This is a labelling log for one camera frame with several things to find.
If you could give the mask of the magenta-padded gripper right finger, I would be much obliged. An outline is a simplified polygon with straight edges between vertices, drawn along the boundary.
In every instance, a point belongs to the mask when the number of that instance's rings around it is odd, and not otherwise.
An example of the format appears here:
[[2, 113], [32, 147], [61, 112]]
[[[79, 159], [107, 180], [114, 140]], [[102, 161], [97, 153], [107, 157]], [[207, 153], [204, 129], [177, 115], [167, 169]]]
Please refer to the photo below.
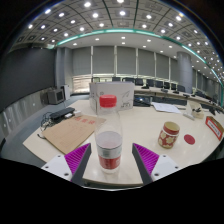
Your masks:
[[136, 143], [132, 145], [132, 154], [144, 185], [164, 178], [181, 169], [168, 155], [158, 155]]

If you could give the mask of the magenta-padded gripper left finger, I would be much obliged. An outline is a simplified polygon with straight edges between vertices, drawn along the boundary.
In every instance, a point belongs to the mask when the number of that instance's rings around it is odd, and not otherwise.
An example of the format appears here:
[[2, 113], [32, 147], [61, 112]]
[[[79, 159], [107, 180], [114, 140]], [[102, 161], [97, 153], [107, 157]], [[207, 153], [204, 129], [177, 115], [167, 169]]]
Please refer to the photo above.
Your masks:
[[83, 174], [91, 155], [91, 144], [85, 144], [66, 155], [58, 154], [42, 169], [68, 180], [78, 186], [83, 185]]

